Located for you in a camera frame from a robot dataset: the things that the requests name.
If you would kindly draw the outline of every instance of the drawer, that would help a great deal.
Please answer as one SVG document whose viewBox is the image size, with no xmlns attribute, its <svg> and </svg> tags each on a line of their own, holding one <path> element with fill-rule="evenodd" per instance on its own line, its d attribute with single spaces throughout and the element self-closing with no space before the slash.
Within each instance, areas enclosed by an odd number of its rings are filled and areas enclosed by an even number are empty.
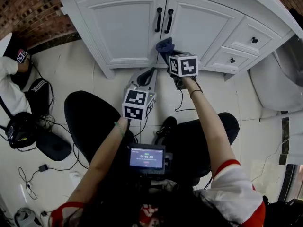
<svg viewBox="0 0 303 227">
<path fill-rule="evenodd" d="M 245 17 L 224 46 L 260 56 L 281 37 L 258 21 Z"/>
<path fill-rule="evenodd" d="M 240 71 L 256 58 L 255 55 L 221 46 L 205 67 Z"/>
</svg>

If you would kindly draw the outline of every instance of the display screen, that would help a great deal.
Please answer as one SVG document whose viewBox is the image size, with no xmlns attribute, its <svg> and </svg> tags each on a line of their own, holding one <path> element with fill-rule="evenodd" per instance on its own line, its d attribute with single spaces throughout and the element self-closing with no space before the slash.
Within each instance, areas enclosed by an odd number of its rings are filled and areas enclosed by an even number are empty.
<svg viewBox="0 0 303 227">
<path fill-rule="evenodd" d="M 162 168 L 163 150 L 132 148 L 129 165 L 149 168 Z"/>
</svg>

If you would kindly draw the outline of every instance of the drawer knob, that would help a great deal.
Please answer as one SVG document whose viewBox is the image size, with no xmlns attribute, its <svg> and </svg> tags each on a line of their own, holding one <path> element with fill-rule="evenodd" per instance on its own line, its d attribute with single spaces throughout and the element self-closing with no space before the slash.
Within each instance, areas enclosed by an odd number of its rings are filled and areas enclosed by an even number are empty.
<svg viewBox="0 0 303 227">
<path fill-rule="evenodd" d="M 257 40 L 255 37 L 252 38 L 252 43 L 258 43 L 259 40 Z"/>
</svg>

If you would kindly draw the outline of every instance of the person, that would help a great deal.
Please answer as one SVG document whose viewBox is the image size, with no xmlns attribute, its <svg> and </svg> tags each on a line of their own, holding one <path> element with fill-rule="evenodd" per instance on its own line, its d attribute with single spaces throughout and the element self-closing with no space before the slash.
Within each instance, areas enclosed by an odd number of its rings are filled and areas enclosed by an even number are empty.
<svg viewBox="0 0 303 227">
<path fill-rule="evenodd" d="M 116 109 L 84 91 L 66 98 L 71 136 L 90 165 L 67 202 L 51 213 L 49 226 L 263 226 L 262 195 L 231 148 L 237 120 L 217 114 L 192 78 L 182 80 L 199 120 L 177 125 L 169 117 L 163 123 L 157 141 L 173 154 L 174 174 L 161 182 L 129 174 L 127 144 L 134 137 Z M 211 188 L 194 191 L 195 179 L 209 171 Z"/>
<path fill-rule="evenodd" d="M 10 75 L 17 72 L 25 73 L 31 63 L 28 54 L 19 63 L 9 57 L 0 57 L 0 96 L 12 115 L 20 112 L 32 113 L 37 119 L 48 113 L 49 89 L 48 82 L 39 78 L 31 85 L 29 91 L 22 92 L 19 86 L 12 82 Z M 1 119 L 1 124 L 6 126 L 9 118 Z"/>
</svg>

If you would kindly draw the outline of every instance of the tile floor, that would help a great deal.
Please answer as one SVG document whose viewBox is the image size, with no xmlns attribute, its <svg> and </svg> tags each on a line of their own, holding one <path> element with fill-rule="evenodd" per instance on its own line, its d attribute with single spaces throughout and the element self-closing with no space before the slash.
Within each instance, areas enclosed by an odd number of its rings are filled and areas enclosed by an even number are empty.
<svg viewBox="0 0 303 227">
<path fill-rule="evenodd" d="M 59 45 L 34 55 L 34 62 L 41 74 L 53 85 L 55 103 L 52 115 L 56 122 L 66 124 L 64 117 L 64 100 L 69 93 L 85 90 L 101 97 L 121 112 L 123 89 L 131 75 L 139 69 L 116 70 L 114 80 L 107 80 L 98 65 L 94 66 L 94 59 L 85 47 L 82 40 Z M 35 70 L 29 79 L 26 89 L 38 77 Z M 281 120 L 259 122 L 261 115 L 272 116 L 277 112 L 262 109 L 248 73 L 224 82 L 223 74 L 200 71 L 197 78 L 205 96 L 215 110 L 230 112 L 239 121 L 241 131 L 232 144 L 236 158 L 241 162 L 244 170 L 251 179 L 261 175 L 267 156 L 275 153 L 282 140 Z M 156 91 L 157 103 L 151 112 L 146 128 L 138 137 L 141 143 L 152 143 L 155 132 L 160 129 L 164 119 L 168 116 L 176 117 L 178 122 L 197 119 L 195 111 L 175 112 L 179 107 L 181 94 L 176 91 L 173 80 L 164 69 L 158 72 Z M 187 92 L 184 93 L 182 108 L 193 108 Z M 0 120 L 5 117 L 0 110 Z M 144 126 L 143 123 L 132 121 L 131 131 L 136 134 Z M 70 135 L 60 126 L 55 126 L 54 131 L 72 143 Z M 269 202 L 275 202 L 280 193 L 284 178 L 285 166 L 279 166 L 279 153 L 269 157 L 263 174 L 254 180 L 254 185 L 262 194 L 269 197 Z M 48 164 L 58 169 L 69 168 L 75 162 L 73 154 L 62 162 L 54 162 L 39 150 L 19 152 L 9 147 L 8 143 L 0 138 L 0 193 L 9 209 L 14 213 L 24 206 L 29 206 L 39 215 L 41 211 L 50 211 L 64 203 L 74 187 L 69 173 L 78 171 L 85 173 L 85 169 L 77 164 L 70 171 L 46 171 L 37 173 L 32 180 L 33 191 L 37 200 L 32 200 L 25 190 L 24 182 L 18 174 L 21 166 L 27 178 L 42 164 Z M 83 156 L 80 160 L 87 165 Z M 204 188 L 210 179 L 210 174 L 201 178 L 196 188 Z"/>
</svg>

